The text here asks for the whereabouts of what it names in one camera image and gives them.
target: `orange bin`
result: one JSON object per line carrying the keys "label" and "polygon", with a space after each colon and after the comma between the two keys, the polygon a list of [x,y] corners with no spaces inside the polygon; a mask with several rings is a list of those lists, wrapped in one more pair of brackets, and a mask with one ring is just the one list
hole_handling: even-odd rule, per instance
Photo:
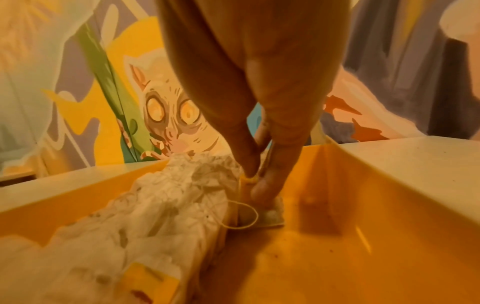
{"label": "orange bin", "polygon": [[[45,244],[164,166],[5,210],[0,235]],[[0,195],[15,200],[15,187],[24,186]],[[217,265],[202,275],[201,302],[480,303],[480,143],[305,147],[282,196],[285,227],[230,231]]]}

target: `string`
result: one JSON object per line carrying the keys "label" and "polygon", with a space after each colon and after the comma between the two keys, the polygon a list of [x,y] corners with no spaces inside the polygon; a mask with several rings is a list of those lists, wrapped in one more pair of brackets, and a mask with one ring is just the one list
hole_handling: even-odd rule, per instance
{"label": "string", "polygon": [[[209,198],[208,195],[205,195],[205,197],[206,197],[210,202],[212,202],[212,201],[210,200],[210,198]],[[248,205],[248,204],[245,204],[245,203],[242,203],[242,202],[237,202],[236,200],[231,200],[231,199],[228,199],[228,200],[226,200],[226,201],[227,201],[227,202],[230,202],[230,203],[233,203],[233,204],[237,204],[237,205],[239,205],[239,206],[245,206],[245,207],[250,208],[250,209],[253,210],[254,213],[255,213],[255,219],[253,220],[252,223],[250,223],[250,224],[248,224],[248,225],[245,225],[245,226],[233,227],[233,226],[225,225],[225,224],[223,223],[223,221],[219,220],[219,219],[217,218],[217,216],[215,215],[215,213],[213,212],[213,210],[212,210],[213,207],[215,207],[216,205],[219,205],[219,204],[214,204],[212,207],[208,208],[209,211],[210,211],[210,215],[212,216],[213,220],[214,220],[215,222],[217,222],[217,224],[219,224],[219,225],[222,226],[223,228],[230,229],[230,230],[243,230],[243,229],[247,229],[247,228],[252,227],[252,226],[255,225],[255,224],[257,223],[257,221],[259,220],[259,217],[260,217],[260,216],[259,216],[259,213],[258,213],[257,210],[255,210],[255,208],[253,208],[252,206],[250,206],[250,205]]]}

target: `cartoon lemur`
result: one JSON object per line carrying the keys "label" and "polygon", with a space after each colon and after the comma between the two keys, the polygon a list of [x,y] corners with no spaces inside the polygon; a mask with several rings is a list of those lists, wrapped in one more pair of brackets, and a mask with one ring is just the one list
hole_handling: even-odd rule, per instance
{"label": "cartoon lemur", "polygon": [[157,49],[138,58],[126,56],[124,65],[138,95],[150,140],[161,150],[161,155],[146,151],[141,159],[166,159],[180,152],[190,156],[204,151],[216,154],[229,149],[181,88],[165,49]]}

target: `hand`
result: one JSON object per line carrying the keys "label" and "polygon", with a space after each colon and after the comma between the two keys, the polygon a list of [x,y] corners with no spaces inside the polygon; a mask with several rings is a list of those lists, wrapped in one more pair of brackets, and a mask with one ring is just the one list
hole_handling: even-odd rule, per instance
{"label": "hand", "polygon": [[[184,90],[227,140],[247,176],[274,145],[252,190],[282,189],[320,118],[343,56],[349,0],[157,0],[168,57]],[[251,136],[247,116],[259,102]]]}

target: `painted wall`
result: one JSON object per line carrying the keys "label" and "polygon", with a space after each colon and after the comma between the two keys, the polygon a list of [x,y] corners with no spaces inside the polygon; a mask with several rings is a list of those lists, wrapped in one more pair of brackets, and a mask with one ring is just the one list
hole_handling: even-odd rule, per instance
{"label": "painted wall", "polygon": [[[180,87],[154,0],[0,2],[0,163],[40,176],[228,149]],[[359,0],[312,131],[480,140],[480,2]],[[260,107],[247,120],[260,123]]]}

